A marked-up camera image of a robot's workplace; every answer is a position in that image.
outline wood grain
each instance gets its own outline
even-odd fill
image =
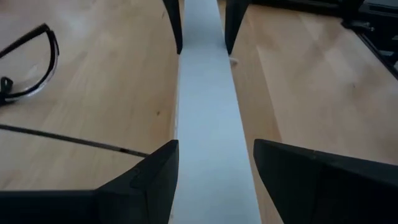
[[[162,1],[5,0],[0,9],[0,48],[43,22],[60,46],[51,82],[0,108],[0,123],[146,153],[173,138],[178,55]],[[43,35],[2,58],[1,75],[29,82],[48,61]],[[2,189],[98,187],[140,160],[4,131],[0,141]]]
[[[250,156],[262,138],[398,164],[398,82],[339,19],[250,5],[232,57]],[[282,223],[251,162],[262,222]]]

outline black wire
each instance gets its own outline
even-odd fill
[[[20,128],[20,127],[10,126],[10,125],[6,125],[6,124],[0,124],[0,129],[6,130],[6,131],[17,132],[17,133],[31,134],[34,136],[41,136],[41,137],[45,137],[45,138],[58,139],[61,141],[74,142],[74,143],[85,145],[85,146],[97,147],[97,148],[107,149],[107,150],[115,151],[115,152],[122,152],[122,153],[130,154],[133,156],[139,156],[139,157],[143,157],[143,158],[149,156],[146,153],[134,151],[132,149],[126,149],[123,147],[112,146],[112,145],[104,144],[104,143],[100,143],[100,142],[94,142],[94,141],[89,141],[89,140],[84,140],[84,139],[73,138],[73,137],[69,137],[69,136],[63,136],[60,134],[48,133],[45,131]]]

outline white paper strip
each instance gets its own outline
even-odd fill
[[[174,224],[261,223],[216,0],[185,0]]]

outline black machine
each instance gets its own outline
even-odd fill
[[[1,191],[0,223],[167,224],[177,176],[173,140],[95,190]]]
[[[261,180],[285,224],[398,223],[398,167],[254,142]]]

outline glasses lens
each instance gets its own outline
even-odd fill
[[[49,62],[49,40],[43,33],[0,59],[0,76],[14,81],[11,93],[18,93],[35,85],[45,75]]]

